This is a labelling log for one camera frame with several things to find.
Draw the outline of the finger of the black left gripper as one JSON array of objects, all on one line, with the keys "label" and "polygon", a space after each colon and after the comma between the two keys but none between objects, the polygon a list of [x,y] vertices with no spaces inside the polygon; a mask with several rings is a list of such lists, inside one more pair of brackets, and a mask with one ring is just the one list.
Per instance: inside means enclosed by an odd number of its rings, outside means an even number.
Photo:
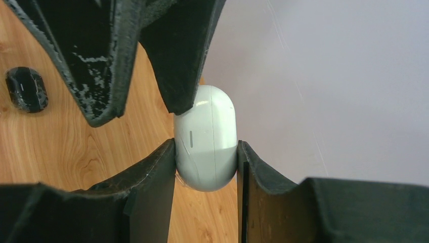
[{"label": "finger of the black left gripper", "polygon": [[54,63],[92,127],[121,117],[145,1],[6,1]]},{"label": "finger of the black left gripper", "polygon": [[143,27],[139,42],[170,113],[192,108],[207,52],[225,1],[175,1]]}]

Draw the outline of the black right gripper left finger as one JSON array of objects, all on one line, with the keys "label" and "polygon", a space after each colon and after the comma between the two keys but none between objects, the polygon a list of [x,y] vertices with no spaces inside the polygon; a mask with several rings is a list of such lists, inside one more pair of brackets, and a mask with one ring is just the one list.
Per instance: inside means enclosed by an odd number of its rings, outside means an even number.
[{"label": "black right gripper left finger", "polygon": [[167,242],[175,143],[87,190],[1,185],[1,242]]}]

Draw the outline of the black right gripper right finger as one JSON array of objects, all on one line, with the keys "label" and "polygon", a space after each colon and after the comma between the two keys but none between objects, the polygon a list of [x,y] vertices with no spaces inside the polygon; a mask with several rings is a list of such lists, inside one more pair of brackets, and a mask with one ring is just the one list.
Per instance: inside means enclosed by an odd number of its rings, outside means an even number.
[{"label": "black right gripper right finger", "polygon": [[306,178],[294,183],[239,141],[239,242],[428,242],[428,187]]}]

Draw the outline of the black earbud charging case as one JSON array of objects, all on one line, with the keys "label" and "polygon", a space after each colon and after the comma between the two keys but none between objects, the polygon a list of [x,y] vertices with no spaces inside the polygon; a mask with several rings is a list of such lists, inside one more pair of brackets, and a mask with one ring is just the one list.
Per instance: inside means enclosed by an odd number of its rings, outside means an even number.
[{"label": "black earbud charging case", "polygon": [[6,85],[12,104],[26,113],[38,113],[49,103],[42,76],[34,69],[18,66],[6,72]]}]

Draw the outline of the white earbud charging case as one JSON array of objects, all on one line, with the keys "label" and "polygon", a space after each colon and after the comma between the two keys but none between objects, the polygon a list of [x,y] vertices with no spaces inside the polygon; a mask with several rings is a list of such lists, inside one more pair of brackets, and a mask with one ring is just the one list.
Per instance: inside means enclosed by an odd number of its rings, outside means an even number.
[{"label": "white earbud charging case", "polygon": [[176,167],[190,188],[213,192],[225,187],[237,171],[236,111],[221,89],[200,85],[194,104],[174,115]]}]

